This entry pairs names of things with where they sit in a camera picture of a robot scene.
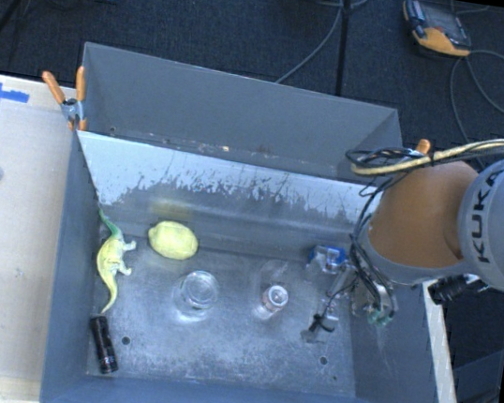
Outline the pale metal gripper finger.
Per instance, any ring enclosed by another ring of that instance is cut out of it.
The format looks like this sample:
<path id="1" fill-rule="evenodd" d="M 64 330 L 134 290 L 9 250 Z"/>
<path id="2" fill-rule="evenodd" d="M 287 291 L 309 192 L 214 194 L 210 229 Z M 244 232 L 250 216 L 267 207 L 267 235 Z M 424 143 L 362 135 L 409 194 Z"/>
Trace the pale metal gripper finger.
<path id="1" fill-rule="evenodd" d="M 328 327 L 323 327 L 322 324 L 313 322 L 308 328 L 302 330 L 300 336 L 304 343 L 324 344 L 328 341 L 330 331 Z"/>
<path id="2" fill-rule="evenodd" d="M 319 306 L 318 327 L 323 331 L 334 332 L 339 325 L 339 301 L 334 298 L 321 300 Z"/>

